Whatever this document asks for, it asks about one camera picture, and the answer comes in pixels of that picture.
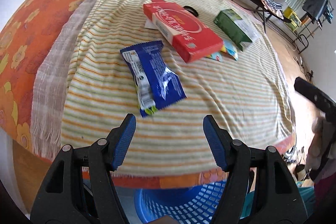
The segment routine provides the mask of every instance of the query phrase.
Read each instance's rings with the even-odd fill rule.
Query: red box
[[[143,5],[143,12],[186,63],[221,50],[223,39],[183,7],[152,1]]]

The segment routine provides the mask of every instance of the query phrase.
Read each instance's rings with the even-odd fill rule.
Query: blue snack wrapper
[[[142,117],[186,98],[179,77],[163,62],[162,48],[162,41],[151,41],[120,50],[133,75]]]

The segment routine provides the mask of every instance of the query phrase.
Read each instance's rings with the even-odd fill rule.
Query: person
[[[311,130],[314,137],[308,149],[305,170],[317,170],[320,167],[321,157],[331,141],[336,127],[327,122],[324,117],[317,117],[312,123]],[[332,185],[336,184],[336,143],[330,147],[328,163],[314,180],[313,187],[299,187],[299,193],[305,204],[308,217],[312,215],[316,206],[323,200]],[[250,215],[253,203],[254,191],[248,193],[245,198],[241,218]]]

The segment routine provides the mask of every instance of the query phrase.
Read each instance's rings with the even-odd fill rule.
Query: blue plastic laundry basket
[[[136,190],[134,204],[142,223],[169,215],[181,224],[209,224],[226,181],[168,190]]]

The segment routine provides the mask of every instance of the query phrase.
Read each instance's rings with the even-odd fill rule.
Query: metal screw
[[[235,145],[235,146],[240,146],[240,145],[242,145],[242,142],[241,142],[240,140],[233,140],[232,143],[233,143],[233,145]]]
[[[62,147],[62,150],[63,150],[64,152],[67,152],[67,151],[69,151],[70,149],[71,149],[71,146],[70,146],[69,144],[66,144],[65,146]]]
[[[98,140],[98,145],[105,145],[107,143],[106,139],[99,139]]]
[[[277,149],[274,146],[269,146],[267,149],[271,153],[275,153],[277,151]]]

